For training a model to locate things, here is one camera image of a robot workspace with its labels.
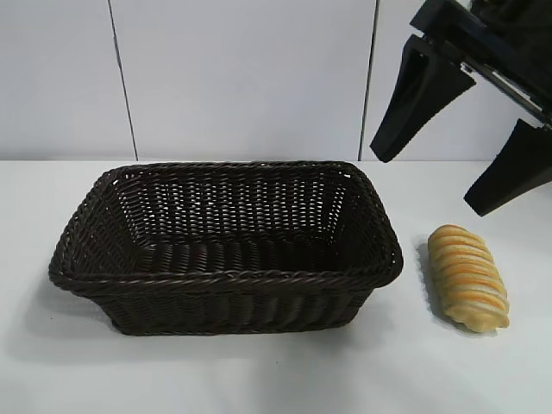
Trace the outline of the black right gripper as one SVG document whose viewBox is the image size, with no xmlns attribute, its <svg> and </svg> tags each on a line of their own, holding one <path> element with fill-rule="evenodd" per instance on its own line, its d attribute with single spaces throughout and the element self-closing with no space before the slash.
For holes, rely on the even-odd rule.
<svg viewBox="0 0 552 414">
<path fill-rule="evenodd" d="M 426 1 L 411 19 L 423 38 L 404 45 L 390 103 L 370 144 L 393 160 L 416 133 L 475 81 L 461 62 L 551 125 L 551 2 Z M 479 216 L 551 181 L 551 130 L 519 119 L 464 196 Z"/>
</svg>

